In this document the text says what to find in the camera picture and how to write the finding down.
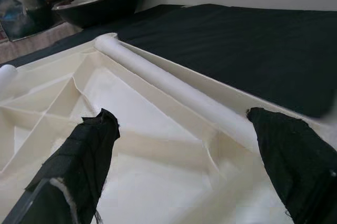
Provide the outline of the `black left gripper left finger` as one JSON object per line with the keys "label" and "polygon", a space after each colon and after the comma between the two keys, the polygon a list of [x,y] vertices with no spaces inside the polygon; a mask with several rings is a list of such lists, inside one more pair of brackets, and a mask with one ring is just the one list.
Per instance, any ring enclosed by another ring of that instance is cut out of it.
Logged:
{"label": "black left gripper left finger", "polygon": [[8,223],[102,223],[97,204],[119,124],[106,109],[82,120],[42,164],[9,212]]}

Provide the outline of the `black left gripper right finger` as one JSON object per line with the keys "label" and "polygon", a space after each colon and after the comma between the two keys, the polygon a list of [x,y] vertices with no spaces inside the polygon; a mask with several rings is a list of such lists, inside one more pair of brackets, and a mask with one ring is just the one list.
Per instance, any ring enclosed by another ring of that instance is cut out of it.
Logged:
{"label": "black left gripper right finger", "polygon": [[294,223],[336,223],[336,150],[301,119],[251,108],[260,155]]}

